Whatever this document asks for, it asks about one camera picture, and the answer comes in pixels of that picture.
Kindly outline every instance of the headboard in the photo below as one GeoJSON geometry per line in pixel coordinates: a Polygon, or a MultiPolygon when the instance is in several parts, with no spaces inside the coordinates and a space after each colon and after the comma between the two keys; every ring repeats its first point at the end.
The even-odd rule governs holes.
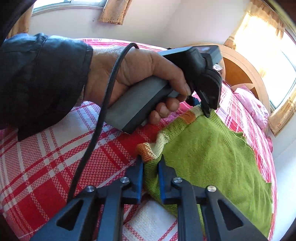
{"type": "Polygon", "coordinates": [[[223,60],[219,63],[222,67],[222,78],[230,85],[243,83],[253,83],[254,88],[251,89],[255,97],[261,101],[270,113],[269,97],[265,85],[254,66],[241,54],[235,50],[220,44],[214,43],[194,43],[188,46],[201,45],[217,45],[223,56],[223,60]]]}

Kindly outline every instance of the hand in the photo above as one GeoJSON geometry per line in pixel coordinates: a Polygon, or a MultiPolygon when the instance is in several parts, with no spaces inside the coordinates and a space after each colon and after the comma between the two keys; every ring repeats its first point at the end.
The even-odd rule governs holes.
{"type": "MultiPolygon", "coordinates": [[[[94,49],[84,100],[92,101],[98,105],[102,104],[110,73],[123,49],[123,47],[94,49]]],[[[161,118],[168,117],[171,111],[176,111],[180,102],[186,100],[187,96],[191,94],[179,67],[156,52],[132,48],[124,57],[118,71],[110,105],[130,86],[151,75],[168,80],[174,90],[180,93],[177,98],[168,98],[166,103],[159,103],[150,113],[149,122],[153,125],[157,125],[161,118]]]]}

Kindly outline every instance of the white wall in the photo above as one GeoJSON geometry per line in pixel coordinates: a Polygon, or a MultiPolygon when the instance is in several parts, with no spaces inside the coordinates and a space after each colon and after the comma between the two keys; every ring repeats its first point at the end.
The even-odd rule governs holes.
{"type": "Polygon", "coordinates": [[[70,38],[112,38],[156,45],[181,0],[133,0],[124,24],[97,21],[100,9],[62,9],[33,15],[29,34],[44,32],[70,38]]]}
{"type": "Polygon", "coordinates": [[[279,241],[296,217],[296,115],[273,140],[278,212],[273,241],[279,241]]]}
{"type": "Polygon", "coordinates": [[[223,44],[239,24],[248,3],[249,0],[182,0],[160,39],[160,46],[223,44]]]}

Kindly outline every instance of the black leather jacket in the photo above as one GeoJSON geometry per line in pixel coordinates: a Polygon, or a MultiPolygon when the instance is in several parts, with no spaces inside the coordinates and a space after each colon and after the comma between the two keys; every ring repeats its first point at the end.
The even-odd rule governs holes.
{"type": "Polygon", "coordinates": [[[18,140],[64,118],[84,85],[93,49],[60,36],[18,34],[0,48],[0,127],[19,128],[18,140]]]}

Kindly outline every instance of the patterned curtain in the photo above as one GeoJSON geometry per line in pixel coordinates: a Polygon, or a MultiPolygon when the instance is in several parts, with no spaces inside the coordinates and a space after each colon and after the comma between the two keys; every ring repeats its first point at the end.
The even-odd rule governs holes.
{"type": "Polygon", "coordinates": [[[122,25],[132,0],[107,0],[99,22],[122,25]]]}
{"type": "MultiPolygon", "coordinates": [[[[258,71],[263,82],[271,83],[276,68],[285,24],[261,0],[251,0],[237,29],[224,43],[243,55],[258,71]]],[[[295,112],[296,90],[270,115],[268,123],[276,136],[295,112]]]]}
{"type": "Polygon", "coordinates": [[[16,34],[27,33],[29,31],[30,19],[33,12],[32,5],[15,23],[6,38],[10,38],[16,34]]]}

